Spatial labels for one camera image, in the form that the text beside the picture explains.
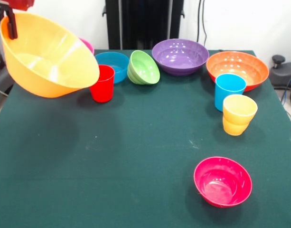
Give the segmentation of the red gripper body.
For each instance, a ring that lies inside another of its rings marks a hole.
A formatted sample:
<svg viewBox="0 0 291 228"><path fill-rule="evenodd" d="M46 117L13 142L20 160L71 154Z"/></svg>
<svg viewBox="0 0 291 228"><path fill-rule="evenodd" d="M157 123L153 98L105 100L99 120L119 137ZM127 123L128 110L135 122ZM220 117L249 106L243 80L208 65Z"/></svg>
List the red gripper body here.
<svg viewBox="0 0 291 228"><path fill-rule="evenodd" d="M34 5L35 0L8 0L12 9L27 11Z"/></svg>

